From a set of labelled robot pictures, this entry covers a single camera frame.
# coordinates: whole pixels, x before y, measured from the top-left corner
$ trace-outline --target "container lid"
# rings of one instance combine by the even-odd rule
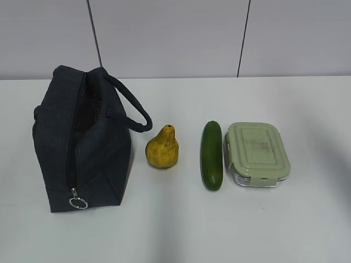
[[[268,123],[238,122],[225,136],[229,166],[252,186],[275,185],[289,176],[290,163],[278,130]]]

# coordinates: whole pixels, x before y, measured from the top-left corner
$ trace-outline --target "yellow pear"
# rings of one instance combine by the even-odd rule
[[[166,125],[146,146],[146,159],[158,168],[169,168],[178,161],[179,145],[174,126]]]

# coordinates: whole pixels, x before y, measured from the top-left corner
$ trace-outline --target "food container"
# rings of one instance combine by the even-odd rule
[[[268,123],[238,122],[225,135],[229,170],[241,186],[275,187],[290,173],[278,130]]]

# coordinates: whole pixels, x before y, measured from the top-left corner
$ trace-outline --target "table surface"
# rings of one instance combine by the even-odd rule
[[[0,81],[0,262],[351,262],[351,77],[123,82],[154,128],[132,132],[122,205],[51,214],[31,137],[49,81]],[[222,188],[207,191],[199,151],[210,120],[223,134],[234,122],[276,126],[290,177],[247,188],[226,170]],[[158,170],[144,150],[165,124],[179,161]]]

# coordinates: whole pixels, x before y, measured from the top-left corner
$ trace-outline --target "green cucumber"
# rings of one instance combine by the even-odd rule
[[[208,122],[203,129],[201,171],[207,189],[220,189],[223,181],[222,130],[215,121]]]

